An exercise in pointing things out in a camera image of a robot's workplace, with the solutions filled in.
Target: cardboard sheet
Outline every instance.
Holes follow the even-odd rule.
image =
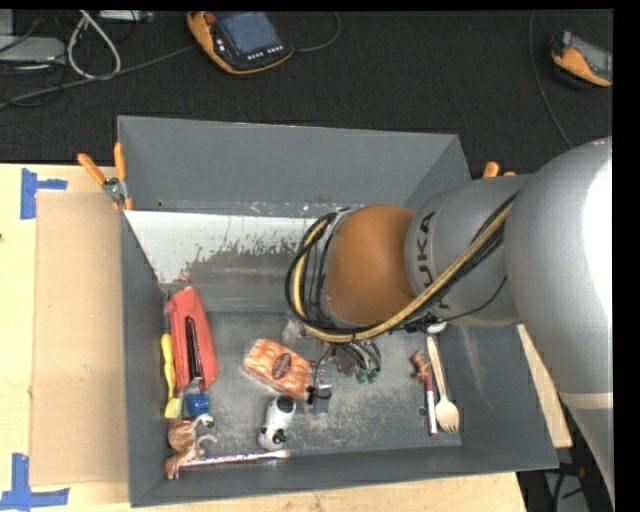
[[[118,214],[97,187],[37,201],[31,483],[124,481]]]

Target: electronic device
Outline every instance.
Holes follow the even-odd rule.
[[[113,10],[103,9],[98,13],[98,17],[103,20],[111,20],[118,22],[151,22],[155,19],[155,11],[139,11],[139,10]]]
[[[228,73],[256,73],[293,55],[264,11],[189,11],[187,25],[205,53]]]
[[[15,34],[13,9],[0,9],[0,62],[15,65],[65,64],[66,48],[53,37],[18,36]]]
[[[613,54],[569,30],[551,38],[551,58],[561,69],[601,87],[613,84]]]

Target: black carpet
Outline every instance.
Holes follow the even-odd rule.
[[[15,10],[16,34],[41,10]],[[104,23],[124,69],[177,56],[108,81],[71,68],[0,68],[0,161],[111,165],[120,114],[459,135],[473,177],[488,160],[534,172],[569,149],[612,134],[613,87],[580,87],[555,72],[550,38],[568,29],[613,51],[613,9],[278,13],[300,52],[271,70],[237,77],[197,46],[186,11],[151,23]],[[78,11],[47,11],[33,35],[67,41]],[[75,60],[93,74],[112,56],[89,29]],[[63,90],[60,83],[67,84]],[[18,100],[50,88],[46,95]]]

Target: white cable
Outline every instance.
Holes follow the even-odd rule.
[[[118,53],[118,50],[113,44],[113,41],[111,41],[109,36],[104,32],[104,30],[102,30],[100,25],[89,15],[89,13],[82,9],[79,9],[79,11],[82,14],[82,18],[80,19],[80,21],[78,21],[76,28],[73,30],[73,33],[71,34],[71,39],[69,39],[69,44],[67,45],[67,58],[69,59],[69,64],[71,64],[71,67],[76,71],[76,73],[78,73],[83,78],[109,79],[115,73],[120,71],[120,68],[121,68],[120,54]],[[100,35],[100,37],[104,39],[104,42],[107,43],[107,46],[109,46],[109,49],[113,54],[113,57],[115,59],[115,66],[111,73],[107,73],[105,75],[98,75],[98,76],[91,75],[85,72],[84,70],[80,69],[80,67],[78,67],[76,62],[73,60],[73,48],[78,42],[78,36],[80,35],[80,31],[86,30],[89,26],[92,26],[95,29],[95,31]]]

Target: handheld device screen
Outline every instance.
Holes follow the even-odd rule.
[[[218,26],[233,42],[238,54],[280,44],[278,34],[264,12],[247,12],[236,16],[220,16]]]
[[[565,34],[563,42],[580,50],[585,60],[598,68],[602,73],[613,75],[613,55],[575,34]]]

